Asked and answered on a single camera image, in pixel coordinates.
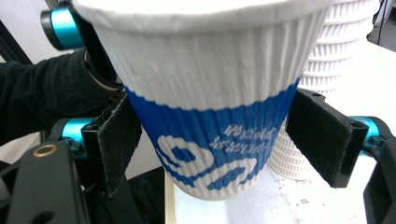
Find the bolt hole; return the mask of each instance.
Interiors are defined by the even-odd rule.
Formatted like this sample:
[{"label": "bolt hole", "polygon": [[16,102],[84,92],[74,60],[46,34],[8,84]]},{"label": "bolt hole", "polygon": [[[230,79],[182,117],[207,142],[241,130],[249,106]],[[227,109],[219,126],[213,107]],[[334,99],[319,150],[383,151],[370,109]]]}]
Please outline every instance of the bolt hole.
[{"label": "bolt hole", "polygon": [[52,218],[53,212],[45,211],[35,216],[35,218],[32,220],[32,224],[45,224],[50,222]]},{"label": "bolt hole", "polygon": [[37,153],[38,154],[46,154],[46,153],[50,152],[52,149],[53,149],[53,147],[42,147],[37,151]]}]

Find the white paper cup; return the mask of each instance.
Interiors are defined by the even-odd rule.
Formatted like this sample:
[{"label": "white paper cup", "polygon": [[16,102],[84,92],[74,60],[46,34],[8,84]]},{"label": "white paper cup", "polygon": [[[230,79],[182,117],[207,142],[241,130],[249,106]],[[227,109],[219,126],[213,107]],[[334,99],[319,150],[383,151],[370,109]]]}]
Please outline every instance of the white paper cup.
[{"label": "white paper cup", "polygon": [[278,164],[277,161],[274,161],[273,158],[270,158],[268,160],[268,164],[270,165],[271,168],[273,168],[274,171],[279,173],[280,175],[283,175],[289,179],[294,179],[294,180],[306,180],[309,179],[312,175],[311,172],[313,172],[312,169],[306,168],[303,171],[293,171],[288,168],[285,168]]},{"label": "white paper cup", "polygon": [[284,121],[283,123],[282,123],[282,126],[280,126],[280,129],[279,129],[279,133],[282,133],[283,135],[285,135],[286,134],[286,128],[285,128],[285,122],[286,121]]},{"label": "white paper cup", "polygon": [[191,196],[223,200],[249,189],[267,162],[331,2],[74,5],[165,171]]},{"label": "white paper cup", "polygon": [[276,141],[274,147],[276,147],[277,150],[281,151],[282,153],[292,156],[292,157],[302,157],[303,156],[301,151],[296,146],[288,147],[288,146],[282,145],[278,141]]},{"label": "white paper cup", "polygon": [[328,58],[341,60],[354,57],[361,44],[365,43],[366,41],[366,37],[361,37],[359,39],[334,44],[317,43],[309,55],[309,58]]},{"label": "white paper cup", "polygon": [[282,133],[281,131],[279,131],[279,135],[277,136],[276,141],[281,146],[286,146],[286,147],[297,149],[297,147],[294,145],[293,141],[291,141],[291,139],[286,134],[286,132]]},{"label": "white paper cup", "polygon": [[344,73],[352,62],[351,58],[341,60],[309,60],[305,67],[307,74],[334,74]]},{"label": "white paper cup", "polygon": [[303,165],[296,164],[295,160],[291,161],[291,163],[288,161],[283,161],[277,156],[276,153],[274,153],[274,151],[270,156],[270,160],[273,160],[276,164],[278,164],[279,166],[281,166],[284,169],[288,169],[288,170],[294,171],[294,172],[304,172],[310,168],[310,166],[308,166],[306,164],[303,164]]},{"label": "white paper cup", "polygon": [[342,84],[342,80],[345,77],[345,73],[303,73],[300,80],[299,87],[322,87],[331,86],[338,88]]},{"label": "white paper cup", "polygon": [[348,42],[365,37],[373,30],[373,15],[358,21],[346,23],[324,23],[318,36],[319,44]]},{"label": "white paper cup", "polygon": [[359,21],[373,16],[379,8],[378,0],[336,1],[326,16],[325,24]]},{"label": "white paper cup", "polygon": [[309,164],[309,161],[306,159],[306,157],[303,155],[302,157],[292,157],[290,155],[286,155],[285,153],[279,151],[277,148],[273,148],[273,151],[271,153],[272,155],[275,155],[279,160],[286,162],[288,165],[297,165],[297,166],[306,166]]}]

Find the printed logo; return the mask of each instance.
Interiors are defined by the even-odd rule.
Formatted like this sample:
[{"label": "printed logo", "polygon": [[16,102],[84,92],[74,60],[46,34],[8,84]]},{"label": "printed logo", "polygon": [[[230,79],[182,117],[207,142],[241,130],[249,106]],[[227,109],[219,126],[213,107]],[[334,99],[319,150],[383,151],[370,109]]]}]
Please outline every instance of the printed logo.
[{"label": "printed logo", "polygon": [[220,167],[210,169],[215,164],[212,152],[206,148],[198,147],[195,143],[188,143],[182,138],[172,136],[161,136],[158,145],[162,151],[171,151],[166,158],[160,150],[157,150],[163,164],[179,176],[193,178],[192,187],[206,186],[207,189],[227,190],[242,184],[256,166],[256,158],[245,158],[242,160],[224,163]]},{"label": "printed logo", "polygon": [[260,153],[271,146],[271,140],[275,139],[276,134],[275,127],[270,131],[257,131],[256,128],[245,130],[242,125],[232,124],[223,132],[222,137],[217,136],[209,146],[226,152]]}]

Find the white table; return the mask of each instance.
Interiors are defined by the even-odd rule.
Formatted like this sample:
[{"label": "white table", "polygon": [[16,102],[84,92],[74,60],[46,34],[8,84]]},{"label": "white table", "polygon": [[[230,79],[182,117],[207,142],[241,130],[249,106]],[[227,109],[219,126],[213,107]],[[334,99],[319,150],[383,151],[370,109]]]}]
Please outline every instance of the white table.
[{"label": "white table", "polygon": [[[367,43],[355,59],[358,65],[337,91],[332,106],[347,116],[378,117],[396,133],[396,53]],[[373,159],[360,156],[348,187],[332,189],[319,175],[295,181],[266,165],[252,189],[222,202],[192,198],[166,178],[166,220],[176,224],[366,223],[362,193],[374,166]]]}]

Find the black cable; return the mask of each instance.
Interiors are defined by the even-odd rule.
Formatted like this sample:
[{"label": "black cable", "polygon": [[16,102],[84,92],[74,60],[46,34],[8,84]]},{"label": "black cable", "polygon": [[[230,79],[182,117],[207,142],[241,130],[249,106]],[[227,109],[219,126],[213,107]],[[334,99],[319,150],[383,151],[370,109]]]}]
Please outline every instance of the black cable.
[{"label": "black cable", "polygon": [[385,0],[384,12],[382,13],[381,25],[379,26],[378,41],[376,42],[376,44],[378,46],[379,46],[379,40],[381,39],[382,25],[384,24],[385,12],[387,11],[387,5],[388,5],[388,0]]},{"label": "black cable", "polygon": [[372,24],[373,24],[373,26],[374,26],[374,28],[376,27],[375,26],[375,22],[376,22],[376,19],[378,18],[378,14],[379,14],[379,12],[380,12],[380,10],[381,10],[381,7],[384,5],[384,0],[380,0],[379,1],[379,9],[378,9],[378,11],[374,14],[374,16],[373,16],[373,21],[372,21]]}]

